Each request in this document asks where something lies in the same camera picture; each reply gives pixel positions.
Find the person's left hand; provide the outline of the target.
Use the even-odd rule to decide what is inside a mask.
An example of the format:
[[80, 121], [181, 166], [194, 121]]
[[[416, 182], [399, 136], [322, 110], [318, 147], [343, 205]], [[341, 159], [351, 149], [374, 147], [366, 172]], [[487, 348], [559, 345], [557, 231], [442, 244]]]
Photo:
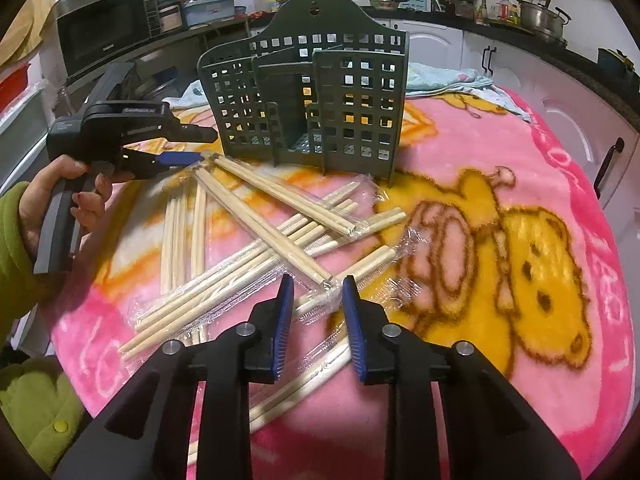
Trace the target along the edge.
[[[84, 162], [61, 155], [41, 169], [29, 183], [18, 203], [21, 236], [32, 259], [36, 258], [43, 218], [54, 186], [60, 179], [76, 179], [88, 172]], [[105, 214], [105, 206], [113, 193], [113, 180], [100, 172], [94, 180], [93, 191], [73, 195], [70, 214], [85, 231], [94, 230]]]

